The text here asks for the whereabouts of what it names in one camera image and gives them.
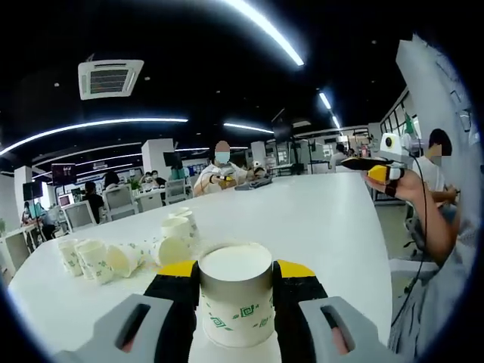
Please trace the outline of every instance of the office chair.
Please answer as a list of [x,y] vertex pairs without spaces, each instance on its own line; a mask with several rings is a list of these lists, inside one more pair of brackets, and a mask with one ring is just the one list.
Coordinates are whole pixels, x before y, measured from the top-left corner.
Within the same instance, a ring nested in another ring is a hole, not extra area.
[[129,184],[104,191],[103,198],[109,222],[139,213],[138,204],[136,204],[133,198],[131,185]]
[[174,204],[187,200],[185,193],[185,179],[170,180],[165,184],[165,203],[166,205]]
[[97,225],[87,200],[65,206],[62,212],[70,233]]

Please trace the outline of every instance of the face mask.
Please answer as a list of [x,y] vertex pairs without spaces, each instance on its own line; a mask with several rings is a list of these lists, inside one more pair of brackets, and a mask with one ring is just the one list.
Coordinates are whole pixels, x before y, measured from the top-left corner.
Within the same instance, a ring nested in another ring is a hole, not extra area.
[[221,164],[226,164],[228,163],[228,160],[230,159],[230,153],[229,152],[215,152],[215,158],[217,161]]

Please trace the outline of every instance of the ceiling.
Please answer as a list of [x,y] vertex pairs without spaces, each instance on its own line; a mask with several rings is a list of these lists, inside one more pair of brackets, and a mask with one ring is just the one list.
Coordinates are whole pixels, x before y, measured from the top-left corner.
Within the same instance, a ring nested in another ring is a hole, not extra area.
[[[231,146],[250,146],[271,135],[229,129],[223,123],[271,129],[282,109],[283,118],[291,122],[311,123],[301,132],[329,129],[333,123],[319,92],[330,99],[342,127],[378,122],[405,87],[395,57],[399,40],[410,39],[413,24],[403,11],[341,2],[246,2],[256,4],[286,37],[303,66],[222,0],[29,3],[28,11],[16,17],[14,29],[2,25],[2,33],[16,33],[2,44],[8,56],[0,60],[3,147],[39,132],[97,120],[181,117],[188,122],[62,132],[6,153],[0,169],[12,171],[63,154],[159,137],[174,138],[183,148],[206,147],[220,139]],[[77,66],[92,54],[94,60],[144,61],[131,97],[81,101]],[[61,162],[139,152],[140,145],[117,147]],[[140,157],[133,160],[141,163]],[[48,164],[40,168],[48,170]]]

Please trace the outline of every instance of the air vent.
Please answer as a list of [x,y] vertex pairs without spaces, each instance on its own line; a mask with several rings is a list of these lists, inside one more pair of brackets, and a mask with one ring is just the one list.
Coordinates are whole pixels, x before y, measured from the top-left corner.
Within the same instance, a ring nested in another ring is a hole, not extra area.
[[97,60],[81,63],[81,100],[131,95],[144,62],[142,60]]

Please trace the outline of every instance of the long white table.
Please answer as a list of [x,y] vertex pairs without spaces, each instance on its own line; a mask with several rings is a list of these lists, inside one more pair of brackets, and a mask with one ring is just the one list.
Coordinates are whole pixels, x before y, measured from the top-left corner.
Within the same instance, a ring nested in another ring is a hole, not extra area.
[[[329,296],[341,296],[371,319],[386,344],[392,314],[389,263],[380,222],[359,174],[275,178],[256,190],[231,189],[186,200],[72,237],[110,244],[151,240],[159,237],[161,221],[180,206],[192,208],[202,238],[258,242],[274,259],[308,266]],[[57,257],[57,241],[42,244],[8,288],[26,326],[48,352],[79,348],[96,320],[130,294],[143,293],[155,275],[145,268],[104,286],[72,278]],[[252,349],[221,349],[205,338],[201,325],[191,361],[280,361],[275,335]]]

